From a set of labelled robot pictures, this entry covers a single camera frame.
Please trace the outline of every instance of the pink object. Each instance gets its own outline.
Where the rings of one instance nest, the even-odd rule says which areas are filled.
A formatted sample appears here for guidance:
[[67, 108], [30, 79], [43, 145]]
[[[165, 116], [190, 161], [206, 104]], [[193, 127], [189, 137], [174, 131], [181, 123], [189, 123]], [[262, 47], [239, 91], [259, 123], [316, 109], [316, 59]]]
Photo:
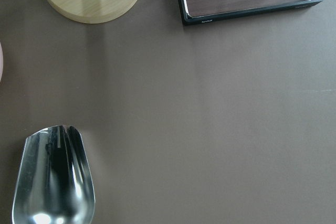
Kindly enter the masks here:
[[4, 58], [2, 55], [2, 48], [1, 48], [1, 43], [0, 43], [0, 81], [1, 81], [3, 67], [4, 67]]

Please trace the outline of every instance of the stainless steel scoop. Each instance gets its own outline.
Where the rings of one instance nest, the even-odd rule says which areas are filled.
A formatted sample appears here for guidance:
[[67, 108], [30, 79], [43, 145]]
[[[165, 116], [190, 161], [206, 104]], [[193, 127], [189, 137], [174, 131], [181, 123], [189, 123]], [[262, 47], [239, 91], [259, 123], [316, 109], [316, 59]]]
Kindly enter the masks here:
[[82, 138], [74, 127], [50, 127], [26, 139], [13, 224], [89, 224], [94, 204]]

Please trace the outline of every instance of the brown table surface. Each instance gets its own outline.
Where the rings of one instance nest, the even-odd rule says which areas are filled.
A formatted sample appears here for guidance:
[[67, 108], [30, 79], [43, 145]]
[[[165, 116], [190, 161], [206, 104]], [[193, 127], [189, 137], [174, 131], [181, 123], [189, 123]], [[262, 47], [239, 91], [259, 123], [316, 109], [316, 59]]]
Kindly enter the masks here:
[[334, 0], [190, 27], [177, 0], [100, 25], [0, 3], [1, 223], [25, 138], [68, 124], [93, 224], [335, 224]]

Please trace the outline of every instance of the gray tabletop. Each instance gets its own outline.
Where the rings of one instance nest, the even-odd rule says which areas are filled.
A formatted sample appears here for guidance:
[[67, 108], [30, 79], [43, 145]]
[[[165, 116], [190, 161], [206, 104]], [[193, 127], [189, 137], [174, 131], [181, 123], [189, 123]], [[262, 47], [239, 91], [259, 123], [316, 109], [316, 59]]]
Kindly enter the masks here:
[[0, 216], [25, 138], [83, 136], [99, 223], [336, 223], [336, 4], [184, 27], [177, 0], [99, 25], [0, 0]]

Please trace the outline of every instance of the metal scoop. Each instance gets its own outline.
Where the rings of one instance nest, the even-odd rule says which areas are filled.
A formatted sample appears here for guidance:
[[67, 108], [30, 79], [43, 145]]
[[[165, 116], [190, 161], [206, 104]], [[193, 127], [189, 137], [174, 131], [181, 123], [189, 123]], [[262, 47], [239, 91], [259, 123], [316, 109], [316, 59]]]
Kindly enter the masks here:
[[89, 224], [95, 193], [80, 133], [43, 129], [26, 139], [16, 183], [13, 224]]

